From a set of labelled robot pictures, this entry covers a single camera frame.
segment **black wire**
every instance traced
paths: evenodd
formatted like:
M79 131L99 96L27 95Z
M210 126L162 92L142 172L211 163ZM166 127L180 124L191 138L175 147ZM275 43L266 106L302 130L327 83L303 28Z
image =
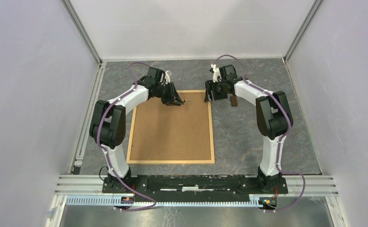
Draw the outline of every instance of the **black wire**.
M104 180L104 179L102 179L102 178L100 177L100 172L101 172L101 171L102 171L102 169L103 169L103 168L105 168L105 167L106 167L106 168L107 168L107 170L109 171L109 167L107 167L107 166L102 166L102 168L100 168L100 169L99 169L99 178L100 178L102 181L105 181L105 180Z

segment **metal corner post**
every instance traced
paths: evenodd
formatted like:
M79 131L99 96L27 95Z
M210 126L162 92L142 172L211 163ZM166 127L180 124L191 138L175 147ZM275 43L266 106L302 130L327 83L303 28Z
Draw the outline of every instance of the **metal corner post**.
M84 40L85 44L87 45L89 51L91 52L92 56L94 57L95 61L98 64L102 64L102 59L100 58L99 54L97 53L91 39L88 36L88 33L86 32L84 26L81 23L81 20L79 19L77 12L75 11L72 3L70 0L61 0L63 5L65 6L68 14L71 17L71 20L73 21L75 27L78 29L79 34L81 35L82 39Z
M289 50L287 51L286 55L283 57L283 60L285 62L288 61L290 57L292 56L295 48L298 46L298 43L301 40L302 36L304 36L305 31L308 29L309 24L311 23L312 19L314 18L316 12L318 11L323 1L324 0L315 0L314 4L312 4L311 9L309 10L307 16L304 19L304 22L302 22L302 25L296 34L296 37L291 43Z

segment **small brown object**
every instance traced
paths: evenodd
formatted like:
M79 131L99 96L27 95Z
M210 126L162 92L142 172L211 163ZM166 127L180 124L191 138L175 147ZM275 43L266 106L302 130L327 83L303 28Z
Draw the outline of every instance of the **small brown object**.
M230 96L231 106L238 106L237 96Z
M178 91L182 106L152 98L138 105L131 122L128 164L215 163L212 112L205 90Z

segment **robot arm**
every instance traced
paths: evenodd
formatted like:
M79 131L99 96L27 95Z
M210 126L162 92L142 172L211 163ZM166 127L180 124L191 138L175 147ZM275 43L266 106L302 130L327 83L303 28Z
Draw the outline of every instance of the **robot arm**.
M108 101L99 100L96 102L89 129L89 135L95 139L95 142L97 142L97 132L105 110L112 103L115 103L106 116L106 118L111 117L111 121L103 123L100 135L100 143L106 148L104 155L111 176L116 177L114 174L116 172L119 177L123 178L129 172L122 147L126 129L126 114L152 97L159 97L165 105L184 104L174 87L174 83L170 81L169 72L153 67L149 68L148 74L138 80L137 84L124 94Z
M288 125L283 113L278 110L277 105L266 92L272 94L279 101L292 125L293 119L286 94L282 91L271 92L257 89L259 88L257 86L250 86L251 81L239 78L236 69L232 65L217 68L216 65L212 64L210 72L214 75L212 80L205 82L205 102L225 99L228 98L228 94L231 94L233 97L242 97L255 105L258 129L263 135L263 157L258 175L264 179L276 175L280 176L276 164L280 167L283 146L279 146L279 143L283 143L286 137L283 137L281 142L279 142L279 138L287 131Z

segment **bimanual robot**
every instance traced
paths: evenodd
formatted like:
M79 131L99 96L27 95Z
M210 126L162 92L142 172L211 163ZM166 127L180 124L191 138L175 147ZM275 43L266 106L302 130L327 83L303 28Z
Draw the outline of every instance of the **bimanual robot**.
M205 82L205 102L226 99L233 106L241 97L256 107L257 126L263 136L263 157L256 177L247 175L131 175L124 157L126 114L142 102L158 97L165 105L184 105L169 72L150 67L124 94L96 102L89 134L102 145L108 165L103 193L134 192L134 201L157 203L219 204L250 201L250 194L287 194L286 179L280 172L281 152L288 129L293 125L291 111L282 91L271 92L238 77L233 65L211 65L213 79ZM260 207L264 201L258 201Z

